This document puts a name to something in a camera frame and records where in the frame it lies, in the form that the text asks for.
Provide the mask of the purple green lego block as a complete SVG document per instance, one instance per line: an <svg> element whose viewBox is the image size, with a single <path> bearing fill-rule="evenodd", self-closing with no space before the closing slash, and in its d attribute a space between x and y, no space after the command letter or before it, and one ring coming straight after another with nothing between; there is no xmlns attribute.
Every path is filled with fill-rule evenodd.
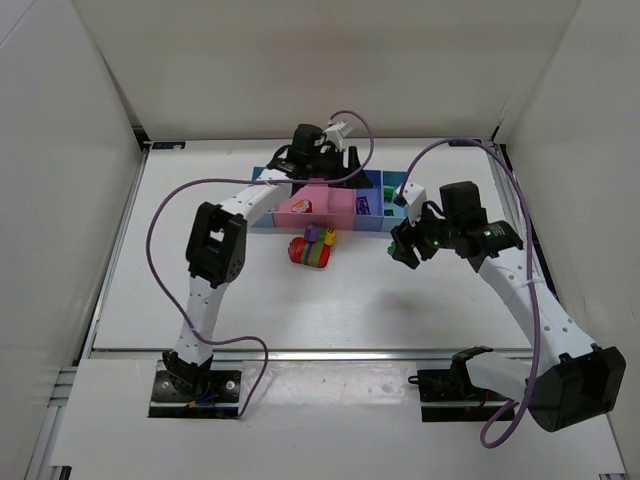
<svg viewBox="0 0 640 480"><path fill-rule="evenodd" d="M366 196L358 196L356 198L356 214L357 215L370 215L371 210L369 202Z"/></svg>

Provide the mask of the red flower lego block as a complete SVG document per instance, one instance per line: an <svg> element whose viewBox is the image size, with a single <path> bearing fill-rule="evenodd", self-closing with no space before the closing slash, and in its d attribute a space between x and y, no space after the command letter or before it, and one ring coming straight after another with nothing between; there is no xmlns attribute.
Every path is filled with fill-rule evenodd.
<svg viewBox="0 0 640 480"><path fill-rule="evenodd" d="M300 199L291 205L291 212L296 214L306 214L313 212L313 204L308 199Z"/></svg>

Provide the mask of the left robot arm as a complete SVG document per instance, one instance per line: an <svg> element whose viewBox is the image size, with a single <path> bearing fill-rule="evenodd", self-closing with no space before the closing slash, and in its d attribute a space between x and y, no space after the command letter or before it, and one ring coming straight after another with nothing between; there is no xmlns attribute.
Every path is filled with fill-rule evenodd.
<svg viewBox="0 0 640 480"><path fill-rule="evenodd" d="M186 247L189 273L184 324L163 362L174 388L196 401L209 395L213 330L223 296L245 264L247 232L260 217L308 183L343 186L361 175L354 148L345 149L351 127L332 121L324 129L301 124L257 179L218 204L202 203Z"/></svg>

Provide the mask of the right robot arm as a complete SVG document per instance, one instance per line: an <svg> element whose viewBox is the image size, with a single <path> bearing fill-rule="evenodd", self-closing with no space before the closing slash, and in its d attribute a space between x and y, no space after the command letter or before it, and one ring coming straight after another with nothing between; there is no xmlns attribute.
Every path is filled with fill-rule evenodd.
<svg viewBox="0 0 640 480"><path fill-rule="evenodd" d="M396 189L393 200L407 216L391 231L389 255L411 269L441 250L468 261L530 342L532 359L509 359L487 346L462 350L447 371L418 373L429 400L492 393L525 408L547 432L609 413L626 369L619 349L599 346L577 325L535 274L530 250L513 227L489 221L475 183L445 185L440 197L435 213L422 186Z"/></svg>

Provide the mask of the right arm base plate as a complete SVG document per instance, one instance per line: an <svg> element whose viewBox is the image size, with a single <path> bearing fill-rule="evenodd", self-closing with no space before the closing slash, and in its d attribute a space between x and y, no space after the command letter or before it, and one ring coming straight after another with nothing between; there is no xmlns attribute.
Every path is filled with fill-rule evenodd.
<svg viewBox="0 0 640 480"><path fill-rule="evenodd" d="M424 423L486 422L507 402L493 391L475 387L461 393L448 369L421 369L407 381L418 388Z"/></svg>

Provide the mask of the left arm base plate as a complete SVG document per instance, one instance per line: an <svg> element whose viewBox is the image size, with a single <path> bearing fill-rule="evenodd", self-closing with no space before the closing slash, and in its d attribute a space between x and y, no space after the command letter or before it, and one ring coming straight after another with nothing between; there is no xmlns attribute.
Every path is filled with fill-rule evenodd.
<svg viewBox="0 0 640 480"><path fill-rule="evenodd" d="M240 363L213 362L194 392L184 395L162 362L158 362L148 404L149 418L234 419L240 410L243 368Z"/></svg>

